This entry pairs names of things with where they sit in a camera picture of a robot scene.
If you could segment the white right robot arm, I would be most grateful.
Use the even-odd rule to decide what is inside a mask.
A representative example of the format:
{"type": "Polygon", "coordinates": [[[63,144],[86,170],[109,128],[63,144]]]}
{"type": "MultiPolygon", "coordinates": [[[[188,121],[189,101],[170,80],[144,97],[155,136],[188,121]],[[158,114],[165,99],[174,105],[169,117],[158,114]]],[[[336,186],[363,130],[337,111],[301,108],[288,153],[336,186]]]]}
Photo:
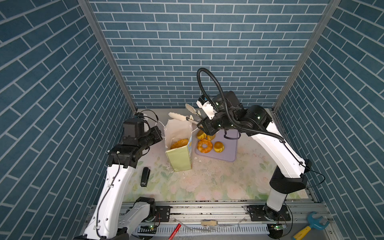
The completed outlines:
{"type": "Polygon", "coordinates": [[[202,95],[197,105],[206,114],[198,127],[207,135],[235,129],[259,143],[277,164],[270,180],[271,190],[264,207],[265,213],[276,215],[288,194],[307,186],[305,174],[310,171],[311,162],[300,157],[286,143],[263,107],[254,105],[245,109],[232,91],[225,91],[222,96],[217,95],[213,99],[202,95]]]}

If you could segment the white green paper bag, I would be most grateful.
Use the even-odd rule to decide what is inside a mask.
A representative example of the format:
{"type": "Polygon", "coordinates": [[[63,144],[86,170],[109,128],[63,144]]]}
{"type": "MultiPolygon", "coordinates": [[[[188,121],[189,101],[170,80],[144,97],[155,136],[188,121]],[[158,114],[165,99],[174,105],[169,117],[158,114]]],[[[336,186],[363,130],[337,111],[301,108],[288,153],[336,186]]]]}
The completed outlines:
{"type": "Polygon", "coordinates": [[[192,133],[193,125],[188,121],[168,120],[156,126],[165,139],[165,153],[175,172],[192,169],[192,133]]]}

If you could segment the metal kitchen tongs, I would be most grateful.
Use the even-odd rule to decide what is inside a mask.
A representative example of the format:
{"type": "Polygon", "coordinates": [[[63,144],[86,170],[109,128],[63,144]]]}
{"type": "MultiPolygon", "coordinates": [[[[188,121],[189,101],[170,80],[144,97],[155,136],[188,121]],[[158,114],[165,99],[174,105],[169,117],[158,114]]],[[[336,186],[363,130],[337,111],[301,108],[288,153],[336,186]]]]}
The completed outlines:
{"type": "Polygon", "coordinates": [[[168,115],[170,118],[179,120],[179,121],[187,121],[193,124],[198,124],[201,120],[203,120],[203,116],[200,111],[196,110],[193,106],[189,104],[185,104],[186,109],[191,113],[189,116],[181,115],[178,113],[169,112],[168,115]]]}

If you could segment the braided fake bread loaf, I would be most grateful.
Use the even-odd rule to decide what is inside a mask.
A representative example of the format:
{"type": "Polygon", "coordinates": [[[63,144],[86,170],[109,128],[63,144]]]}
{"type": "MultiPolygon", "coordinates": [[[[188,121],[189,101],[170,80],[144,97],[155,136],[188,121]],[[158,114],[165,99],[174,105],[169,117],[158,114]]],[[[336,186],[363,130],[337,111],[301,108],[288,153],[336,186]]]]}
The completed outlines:
{"type": "Polygon", "coordinates": [[[177,148],[182,148],[186,145],[188,145],[189,143],[189,139],[181,139],[177,142],[174,142],[172,145],[171,145],[171,150],[172,149],[177,149],[177,148]]]}

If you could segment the small round fake bun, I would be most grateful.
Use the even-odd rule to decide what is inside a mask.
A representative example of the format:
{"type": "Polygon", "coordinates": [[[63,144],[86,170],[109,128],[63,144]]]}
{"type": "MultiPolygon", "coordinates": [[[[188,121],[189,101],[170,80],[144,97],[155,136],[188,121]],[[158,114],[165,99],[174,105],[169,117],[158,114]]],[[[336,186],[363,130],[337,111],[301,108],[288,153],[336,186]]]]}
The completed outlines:
{"type": "Polygon", "coordinates": [[[225,146],[222,142],[215,142],[213,145],[213,149],[216,153],[221,153],[224,151],[225,146]]]}

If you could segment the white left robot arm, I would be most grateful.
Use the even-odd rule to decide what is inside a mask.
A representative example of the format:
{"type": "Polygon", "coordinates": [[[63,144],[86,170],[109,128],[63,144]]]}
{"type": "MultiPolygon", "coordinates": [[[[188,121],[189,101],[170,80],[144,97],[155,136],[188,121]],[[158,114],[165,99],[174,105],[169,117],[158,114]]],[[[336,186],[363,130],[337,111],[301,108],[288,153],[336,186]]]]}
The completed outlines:
{"type": "Polygon", "coordinates": [[[147,131],[140,130],[133,137],[123,136],[121,144],[109,151],[106,180],[96,210],[77,240],[128,240],[143,220],[155,216],[153,198],[138,198],[123,218],[120,218],[120,211],[143,151],[162,139],[160,129],[154,126],[147,131]]]}

